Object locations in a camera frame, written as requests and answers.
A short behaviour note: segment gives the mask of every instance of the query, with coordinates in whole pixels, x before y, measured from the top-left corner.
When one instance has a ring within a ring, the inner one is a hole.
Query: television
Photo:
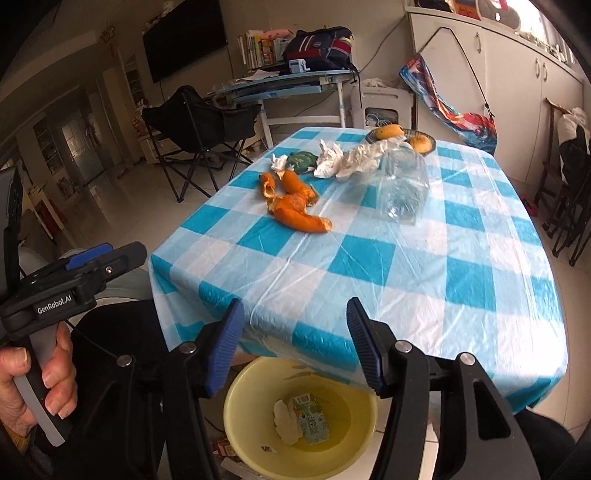
[[[219,0],[184,0],[144,34],[152,81],[227,44]]]

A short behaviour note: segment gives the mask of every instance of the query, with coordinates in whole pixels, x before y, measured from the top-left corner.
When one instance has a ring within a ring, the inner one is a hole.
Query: tablecloth
[[[194,339],[240,298],[241,348],[307,364],[343,382],[365,380],[345,317],[357,296],[370,318],[429,355],[469,351],[518,410],[564,375],[566,335],[540,238],[493,157],[440,141],[426,156],[430,192],[414,226],[376,215],[359,180],[303,177],[321,194],[309,212],[326,234],[294,232],[267,214],[259,189],[271,153],[337,141],[357,129],[303,128],[222,188],[151,256],[154,301],[169,348]]]

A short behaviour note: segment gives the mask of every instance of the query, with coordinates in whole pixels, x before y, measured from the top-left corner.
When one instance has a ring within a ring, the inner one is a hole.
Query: gray handle
[[[43,384],[41,370],[51,359],[56,348],[57,324],[33,333],[28,341],[23,342],[31,354],[31,370],[27,375],[15,377],[14,383],[22,399],[31,410],[35,420],[43,429],[47,440],[59,447],[66,441],[72,429],[68,420],[62,420],[58,415],[51,415],[45,407],[45,399],[49,390]]]

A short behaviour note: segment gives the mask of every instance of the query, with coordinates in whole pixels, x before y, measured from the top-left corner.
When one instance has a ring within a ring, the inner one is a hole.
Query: hand
[[[76,367],[72,363],[72,340],[65,323],[60,323],[56,333],[57,345],[51,360],[43,368],[45,386],[50,389],[45,406],[52,415],[65,419],[76,408],[78,387]],[[31,355],[25,348],[0,349],[0,420],[14,433],[26,437],[37,424],[12,381],[31,369]]]

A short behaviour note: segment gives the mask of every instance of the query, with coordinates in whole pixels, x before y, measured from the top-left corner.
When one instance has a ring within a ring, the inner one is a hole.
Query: storage box
[[[412,128],[413,96],[406,90],[382,87],[361,87],[363,107],[357,88],[351,90],[351,116],[354,128],[373,130],[389,124]]]

